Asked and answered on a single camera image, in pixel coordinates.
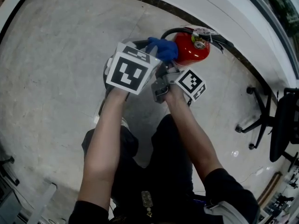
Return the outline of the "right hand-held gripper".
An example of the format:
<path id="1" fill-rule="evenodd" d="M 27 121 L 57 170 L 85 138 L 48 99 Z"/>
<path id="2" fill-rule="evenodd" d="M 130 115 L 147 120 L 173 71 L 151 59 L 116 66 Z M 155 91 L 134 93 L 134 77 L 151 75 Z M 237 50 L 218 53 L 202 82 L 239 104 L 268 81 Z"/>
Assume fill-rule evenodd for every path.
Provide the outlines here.
<path id="1" fill-rule="evenodd" d="M 196 102 L 206 91 L 206 82 L 192 68 L 180 71 L 176 63 L 163 62 L 156 71 L 156 80 L 151 84 L 151 91 L 156 103 L 163 103 L 170 86 L 176 84 L 189 97 L 188 104 Z"/>

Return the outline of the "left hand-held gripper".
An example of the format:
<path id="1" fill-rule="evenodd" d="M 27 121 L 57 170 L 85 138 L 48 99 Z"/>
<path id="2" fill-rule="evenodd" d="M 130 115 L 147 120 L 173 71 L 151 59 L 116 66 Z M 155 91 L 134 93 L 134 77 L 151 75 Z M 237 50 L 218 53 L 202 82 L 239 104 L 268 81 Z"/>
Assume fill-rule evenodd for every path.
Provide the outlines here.
<path id="1" fill-rule="evenodd" d="M 138 95 L 162 63 L 158 47 L 146 40 L 127 38 L 117 44 L 104 68 L 106 84 Z"/>

